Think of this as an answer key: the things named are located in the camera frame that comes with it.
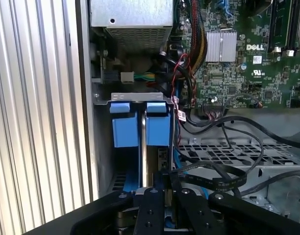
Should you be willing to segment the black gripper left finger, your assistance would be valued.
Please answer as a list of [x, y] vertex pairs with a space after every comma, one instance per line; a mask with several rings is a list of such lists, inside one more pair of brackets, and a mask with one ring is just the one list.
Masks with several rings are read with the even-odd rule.
[[153, 186], [135, 192], [114, 191], [28, 232], [29, 235], [162, 235], [162, 173]]

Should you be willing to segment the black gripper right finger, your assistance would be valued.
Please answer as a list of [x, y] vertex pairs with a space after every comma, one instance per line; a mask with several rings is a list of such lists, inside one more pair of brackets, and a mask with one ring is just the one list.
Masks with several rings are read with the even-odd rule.
[[169, 175], [172, 189], [190, 227], [197, 235], [300, 235], [300, 223], [215, 192], [208, 199], [183, 188], [178, 174]]

